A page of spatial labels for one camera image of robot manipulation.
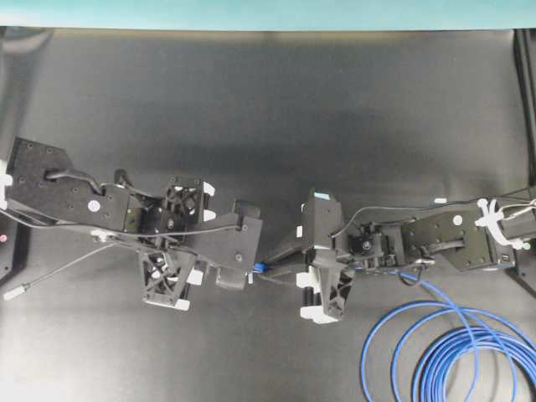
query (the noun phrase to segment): black table surface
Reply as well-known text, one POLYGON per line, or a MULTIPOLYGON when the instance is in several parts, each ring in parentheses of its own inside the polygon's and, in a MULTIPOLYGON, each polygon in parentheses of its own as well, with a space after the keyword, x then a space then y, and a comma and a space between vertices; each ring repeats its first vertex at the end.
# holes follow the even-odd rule
MULTIPOLYGON (((299 223, 313 186, 333 191, 350 215, 369 204, 506 193, 528 181, 512 31, 58 29, 29 43, 14 39, 21 32, 11 29, 4 45, 2 130, 67 149, 79 170, 103 182, 125 168, 138 187, 160 192, 172 174, 199 175, 216 187, 218 213, 235 198, 260 206, 259 255, 299 223)), ((0 290, 93 248, 82 234, 34 231, 27 267, 0 290)), ((503 272, 438 265, 425 278, 460 305, 496 312, 536 337, 534 299, 503 272)), ((144 304, 141 288, 135 253, 107 250, 0 303, 2 394, 364 400, 358 358, 367 333, 390 309, 430 299, 393 277, 359 277, 344 321, 317 326, 299 318, 295 287, 255 280, 230 292, 209 276, 187 313, 144 304)), ((375 400, 392 400, 389 351, 421 313, 379 334, 368 366, 375 400)), ((453 325, 431 324, 403 352, 406 400, 418 356, 453 325)), ((508 400, 505 361, 483 354, 474 400, 508 400)), ((471 376, 468 356, 452 376, 451 400, 461 400, 471 376)), ((529 400, 525 384, 520 392, 529 400)))

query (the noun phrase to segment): teal wall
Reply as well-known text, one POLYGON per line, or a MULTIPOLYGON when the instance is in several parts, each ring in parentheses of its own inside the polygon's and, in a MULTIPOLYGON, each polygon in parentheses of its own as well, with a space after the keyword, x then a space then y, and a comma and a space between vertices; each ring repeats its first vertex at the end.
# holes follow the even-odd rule
POLYGON ((536 26, 536 0, 0 0, 0 24, 193 30, 536 26))

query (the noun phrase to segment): blue connector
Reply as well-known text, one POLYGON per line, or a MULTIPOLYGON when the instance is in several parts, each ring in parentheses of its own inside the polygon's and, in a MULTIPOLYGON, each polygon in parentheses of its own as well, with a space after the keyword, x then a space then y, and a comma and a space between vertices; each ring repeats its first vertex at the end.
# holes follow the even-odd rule
POLYGON ((255 266, 253 267, 254 272, 258 272, 259 274, 264 274, 270 269, 270 267, 262 262, 256 262, 255 266))

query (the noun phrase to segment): blue cable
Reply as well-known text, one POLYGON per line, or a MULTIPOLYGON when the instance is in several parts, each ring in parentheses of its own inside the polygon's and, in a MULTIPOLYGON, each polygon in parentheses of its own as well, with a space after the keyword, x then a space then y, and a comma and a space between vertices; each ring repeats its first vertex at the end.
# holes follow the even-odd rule
POLYGON ((414 276, 407 274, 401 274, 398 272, 393 272, 393 274, 401 275, 406 280, 415 281, 419 285, 441 297, 444 302, 416 301, 402 307, 395 308, 373 327, 372 331, 365 340, 360 364, 361 384, 363 386, 365 397, 368 401, 372 401, 373 398, 366 379, 366 364, 369 353, 368 350, 370 349, 374 336, 391 318, 402 312, 419 307, 440 307, 441 310, 421 318, 418 322, 412 325, 399 340, 396 349, 393 352, 390 367, 391 387, 394 398, 397 402, 402 400, 397 382, 397 365, 402 347, 418 328, 435 318, 451 313, 455 313, 460 318, 464 327, 458 328, 452 332, 448 332, 439 339, 435 340, 420 359, 420 362, 418 363, 414 372, 413 384, 411 387, 411 396, 414 402, 446 401, 446 384, 454 364, 465 354, 474 353, 475 371, 471 388, 465 399, 465 401, 468 401, 471 398, 474 389, 476 388, 477 381, 480 376, 479 350, 494 350, 503 353, 507 357, 513 378, 512 402, 518 397, 518 373, 515 363, 518 364, 518 366, 527 374, 529 380, 536 386, 536 346, 512 323, 494 314, 491 314, 490 312, 473 308, 457 307, 447 295, 445 295, 437 287, 431 285, 429 282, 418 281, 414 276), (517 338, 490 328, 478 316, 491 318, 494 322, 502 324, 504 327, 507 327, 510 331, 512 331, 517 338), (469 321, 474 322, 476 325, 470 326, 469 321))

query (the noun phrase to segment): black wire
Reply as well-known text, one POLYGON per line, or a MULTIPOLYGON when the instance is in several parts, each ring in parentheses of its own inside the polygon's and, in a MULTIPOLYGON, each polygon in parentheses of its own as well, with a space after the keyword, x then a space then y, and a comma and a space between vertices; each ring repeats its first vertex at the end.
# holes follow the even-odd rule
POLYGON ((119 235, 122 237, 130 237, 130 238, 136 238, 136 239, 138 237, 154 238, 154 237, 167 237, 167 236, 188 236, 188 235, 195 235, 195 234, 203 235, 203 234, 208 234, 208 233, 220 232, 223 230, 240 229, 240 226, 238 226, 237 224, 229 224, 225 226, 219 226, 216 228, 188 230, 188 231, 183 231, 183 232, 165 232, 165 233, 155 233, 155 234, 126 233, 126 232, 121 232, 120 230, 107 229, 104 226, 98 226, 95 224, 35 224, 35 223, 30 223, 27 220, 22 219, 18 217, 17 215, 12 214, 4 209, 0 209, 0 214, 3 214, 7 216, 8 218, 13 219, 15 222, 19 222, 20 224, 23 224, 33 229, 68 229, 68 228, 99 229, 107 233, 112 233, 112 234, 119 235))
POLYGON ((285 285, 285 286, 296 286, 296 283, 294 282, 288 282, 288 281, 281 281, 279 279, 276 279, 276 278, 271 278, 269 276, 265 276, 265 275, 262 275, 260 274, 259 272, 255 272, 257 274, 257 276, 262 279, 263 281, 267 281, 267 282, 272 282, 272 283, 276 283, 277 285, 285 285))
POLYGON ((417 285, 420 284, 420 276, 421 276, 421 274, 422 274, 422 271, 424 271, 424 270, 425 270, 425 268, 421 265, 421 266, 419 267, 419 272, 418 272, 418 274, 417 274, 417 281, 409 281, 409 280, 405 279, 405 278, 402 276, 402 271, 399 271, 399 272, 398 272, 398 277, 399 277, 400 281, 401 281, 404 285, 406 285, 406 286, 410 286, 410 287, 412 287, 412 286, 417 286, 417 285))

